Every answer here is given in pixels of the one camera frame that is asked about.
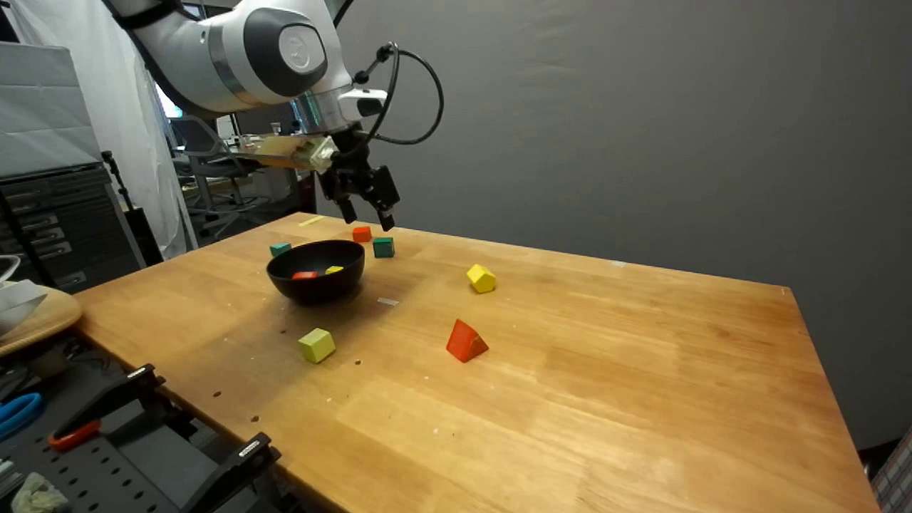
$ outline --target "wooden table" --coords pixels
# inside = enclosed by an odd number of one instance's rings
[[[395,229],[365,289],[295,309],[270,242],[348,238],[287,218],[80,295],[80,330],[345,510],[874,510],[787,289]],[[476,297],[485,262],[499,290]],[[470,322],[489,352],[445,342]],[[298,357],[334,330],[321,366]]]

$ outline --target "white wall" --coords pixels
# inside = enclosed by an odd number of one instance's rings
[[[912,423],[912,4],[355,4],[348,62],[395,41],[451,94],[375,146],[419,229],[795,289],[861,444]],[[406,68],[394,135],[431,119]]]

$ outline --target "small block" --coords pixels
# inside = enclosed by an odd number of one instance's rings
[[[466,286],[476,290],[476,295],[489,295],[495,290],[495,275],[485,266],[472,266],[466,269]]]
[[[314,329],[309,334],[305,334],[298,339],[298,347],[302,347],[307,362],[321,362],[335,352],[335,339],[334,339],[334,334],[328,334],[321,329]]]
[[[394,238],[375,238],[375,240],[374,240],[374,258],[375,258],[375,260],[395,258],[395,242],[394,242]]]
[[[369,226],[351,229],[351,240],[354,242],[369,242],[374,240]]]
[[[295,275],[291,275],[291,279],[292,282],[307,282],[307,279],[315,279],[319,275],[314,275],[314,270],[295,270]]]
[[[274,258],[287,253],[287,252],[291,252],[291,245],[287,245],[287,242],[282,242],[282,245],[270,245],[270,249],[267,249],[267,253],[274,253]]]
[[[472,330],[470,324],[465,324],[460,319],[455,319],[446,352],[458,359],[458,362],[470,362],[479,353],[486,352],[485,339],[479,336],[479,330]]]

